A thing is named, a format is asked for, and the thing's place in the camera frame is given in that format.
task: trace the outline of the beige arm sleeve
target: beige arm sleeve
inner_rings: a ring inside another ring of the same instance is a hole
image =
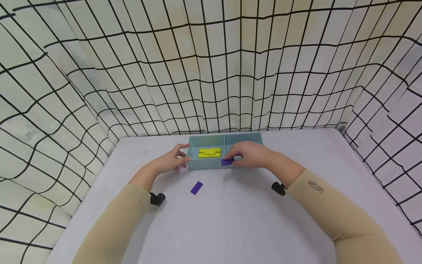
[[[150,198],[141,187],[126,184],[95,222],[72,263],[121,263]]]
[[[338,264],[401,264],[382,228],[360,206],[305,170],[288,188],[333,240]]]

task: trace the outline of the white table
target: white table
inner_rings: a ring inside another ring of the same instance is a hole
[[[71,263],[91,226],[136,171],[188,138],[120,140],[47,263]],[[338,131],[268,131],[262,139],[363,207],[406,264],[420,263],[422,240]],[[197,181],[203,186],[193,195]],[[297,202],[271,190],[275,181],[264,169],[182,169],[161,175],[153,192],[164,193],[166,201],[150,207],[123,263],[335,263],[333,243]]]

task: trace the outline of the grid curtain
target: grid curtain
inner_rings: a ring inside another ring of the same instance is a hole
[[[336,128],[421,234],[421,9],[0,0],[2,263],[43,263],[127,136]]]

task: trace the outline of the purple tile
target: purple tile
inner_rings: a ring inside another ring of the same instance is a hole
[[[201,187],[202,187],[202,182],[197,182],[195,186],[193,186],[190,192],[193,194],[196,194],[199,191],[199,189],[201,189]]]
[[[229,158],[228,160],[221,160],[221,165],[223,166],[231,165],[234,161],[235,161],[234,158]]]

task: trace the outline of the light blue tray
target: light blue tray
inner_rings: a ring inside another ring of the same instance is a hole
[[[196,169],[228,169],[233,165],[222,166],[221,160],[235,143],[253,141],[262,145],[261,133],[231,133],[227,135],[191,136],[187,156],[191,158],[188,167]],[[198,158],[199,149],[221,148],[220,158]]]

